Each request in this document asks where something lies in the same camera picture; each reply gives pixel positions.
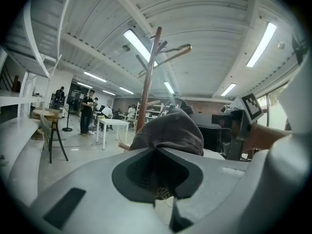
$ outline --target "sticker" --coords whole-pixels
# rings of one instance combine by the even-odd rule
[[[242,101],[245,104],[248,114],[252,121],[262,114],[262,109],[257,99],[255,98],[254,94],[242,97]]]

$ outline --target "window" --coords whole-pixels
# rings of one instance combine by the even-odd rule
[[[258,102],[259,102],[262,110],[264,112],[266,112],[266,110],[267,110],[267,97],[266,96],[260,97],[258,99]],[[267,113],[264,113],[264,115],[258,119],[258,123],[263,125],[263,126],[266,126],[267,125],[267,119],[268,119],[267,117],[268,117]]]
[[[285,90],[288,85],[284,85],[279,89],[269,93],[270,108],[269,108],[269,126],[280,130],[285,129],[287,116],[278,102],[279,95]]]

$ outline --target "black stool leg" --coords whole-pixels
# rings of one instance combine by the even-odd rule
[[[65,159],[68,161],[68,158],[67,158],[67,155],[66,155],[66,153],[65,153],[65,150],[64,150],[62,141],[60,140],[59,128],[58,128],[58,125],[57,125],[57,124],[56,124],[56,127],[57,127],[57,134],[58,134],[58,140],[59,140],[60,147],[62,148],[62,151],[63,151],[63,154],[64,154],[64,156],[65,156]]]
[[[53,142],[53,132],[54,132],[54,130],[52,129],[52,131],[51,131],[51,137],[50,137],[50,139],[49,139],[50,164],[52,164],[52,142]]]

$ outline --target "fluorescent ceiling light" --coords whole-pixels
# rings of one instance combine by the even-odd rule
[[[85,86],[85,87],[87,87],[87,88],[92,88],[91,86],[89,86],[89,85],[86,85],[86,84],[83,84],[83,83],[80,83],[80,82],[77,82],[79,85],[81,85],[81,86]]]
[[[263,51],[265,50],[265,48],[268,46],[275,30],[276,30],[276,26],[272,23],[269,23],[268,27],[267,27],[264,35],[263,35],[263,38],[262,38],[261,42],[259,43],[259,46],[257,47],[253,56],[251,57],[251,59],[249,60],[249,62],[246,65],[247,67],[252,68],[255,65],[255,63],[258,61],[258,59],[262,55]]]
[[[115,96],[115,94],[113,94],[113,93],[111,93],[111,92],[107,92],[107,91],[105,91],[105,90],[103,90],[103,92]]]
[[[84,74],[85,74],[85,75],[88,75],[88,76],[90,76],[90,77],[93,77],[93,78],[95,78],[95,79],[101,80],[101,81],[103,81],[103,82],[106,82],[106,80],[104,80],[104,79],[102,79],[102,78],[100,78],[100,77],[97,77],[97,76],[95,76],[95,75],[92,75],[92,74],[90,74],[90,73],[88,73],[88,72],[84,72]]]
[[[126,92],[128,92],[129,94],[132,94],[132,95],[134,95],[134,93],[132,93],[131,91],[129,91],[129,90],[127,90],[127,89],[124,89],[124,88],[122,88],[122,87],[120,87],[120,89],[121,89],[121,90],[123,90],[123,91],[126,91]]]
[[[151,54],[144,46],[144,44],[140,41],[140,39],[136,36],[136,34],[131,29],[129,29],[125,33],[123,33],[123,36],[128,39],[128,41],[140,52],[144,59],[149,62]]]
[[[221,96],[226,96],[235,86],[235,83],[231,83],[231,85],[221,94]]]
[[[166,85],[166,87],[168,88],[168,90],[169,90],[169,92],[170,92],[171,94],[174,94],[174,93],[175,93],[174,90],[172,89],[172,87],[170,86],[170,84],[169,84],[168,82],[164,82],[164,84]]]

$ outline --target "gray hat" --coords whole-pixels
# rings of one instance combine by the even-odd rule
[[[145,124],[136,134],[130,150],[146,147],[168,147],[203,156],[204,139],[196,124],[181,109]]]

